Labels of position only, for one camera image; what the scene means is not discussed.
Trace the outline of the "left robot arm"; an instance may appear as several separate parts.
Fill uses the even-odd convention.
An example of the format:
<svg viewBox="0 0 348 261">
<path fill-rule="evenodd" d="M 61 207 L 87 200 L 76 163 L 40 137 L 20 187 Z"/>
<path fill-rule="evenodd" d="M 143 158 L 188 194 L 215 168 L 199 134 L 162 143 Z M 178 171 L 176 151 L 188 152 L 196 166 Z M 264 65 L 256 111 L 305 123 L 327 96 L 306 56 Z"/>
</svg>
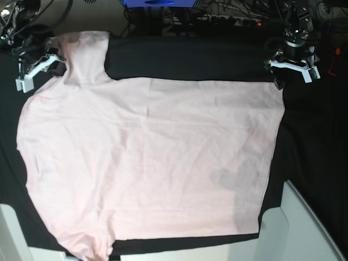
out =
<svg viewBox="0 0 348 261">
<path fill-rule="evenodd" d="M 284 44 L 270 58 L 266 65 L 274 76 L 278 90 L 285 87 L 285 82 L 276 75 L 274 69 L 289 69 L 302 74 L 305 83 L 319 79 L 315 65 L 315 47 L 307 44 L 313 31 L 313 21 L 308 1 L 275 1 L 275 7 L 284 27 Z"/>
</svg>

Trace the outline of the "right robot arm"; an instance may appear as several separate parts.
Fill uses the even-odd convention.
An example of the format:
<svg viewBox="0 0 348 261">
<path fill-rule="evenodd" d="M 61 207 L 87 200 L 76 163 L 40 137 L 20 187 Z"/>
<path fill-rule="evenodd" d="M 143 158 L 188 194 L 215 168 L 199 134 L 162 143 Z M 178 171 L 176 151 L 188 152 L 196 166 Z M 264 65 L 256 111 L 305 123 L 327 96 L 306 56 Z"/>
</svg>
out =
<svg viewBox="0 0 348 261">
<path fill-rule="evenodd" d="M 33 23 L 53 4 L 44 8 L 40 1 L 1 1 L 1 52 L 18 62 L 19 79 L 33 78 L 40 71 L 50 71 L 65 59 L 52 46 L 51 33 L 69 14 L 72 1 L 61 17 L 51 26 L 35 26 Z"/>
</svg>

